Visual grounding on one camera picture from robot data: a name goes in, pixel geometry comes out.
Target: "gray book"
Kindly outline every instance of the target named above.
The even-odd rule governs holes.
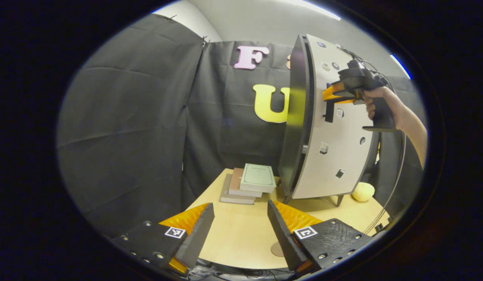
[[[220,194],[220,201],[225,203],[238,203],[253,205],[256,200],[255,197],[230,195],[227,193],[229,189],[229,183],[231,182],[232,174],[227,174],[224,179],[224,185],[222,186],[222,192]]]
[[[272,193],[276,187],[271,166],[245,164],[240,190]]]

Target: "human hand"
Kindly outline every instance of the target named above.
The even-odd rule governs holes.
[[[366,105],[366,111],[368,112],[368,118],[373,119],[375,116],[375,105],[373,104],[373,98],[384,98],[389,106],[394,124],[397,130],[403,130],[405,115],[407,107],[403,102],[393,93],[388,87],[378,87],[371,91],[363,91],[363,99]]]

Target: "wooden table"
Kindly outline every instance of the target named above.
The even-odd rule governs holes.
[[[189,207],[213,203],[215,218],[199,257],[222,265],[246,269],[278,269],[287,267],[285,258],[275,256],[271,246],[278,242],[268,219],[268,200],[283,202],[284,190],[277,187],[272,194],[263,193],[254,205],[220,202],[220,193],[226,174],[225,169],[213,183]],[[309,215],[326,221],[339,219],[358,231],[365,231],[382,210],[382,206],[371,198],[358,202],[350,194],[344,196],[336,207],[337,196],[313,199],[292,199],[288,205]],[[385,212],[379,223],[388,224]]]

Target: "gray wall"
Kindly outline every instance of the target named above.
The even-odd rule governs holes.
[[[405,76],[386,48],[346,18],[337,21],[287,0],[189,2],[204,14],[223,41],[260,41],[293,46],[298,34],[310,34],[348,48],[385,75]]]
[[[189,28],[192,32],[200,37],[206,37],[206,40],[212,42],[222,41],[217,30],[210,24],[204,14],[190,2],[183,0],[171,3],[153,12],[167,18],[174,17],[174,21]]]

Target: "cabinet leg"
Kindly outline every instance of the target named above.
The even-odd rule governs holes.
[[[283,200],[283,204],[288,204],[288,202],[290,202],[291,199],[292,199],[292,196],[290,195],[285,196],[285,199]]]
[[[337,199],[337,207],[340,206],[340,203],[342,203],[342,199],[344,198],[344,195],[339,195]]]

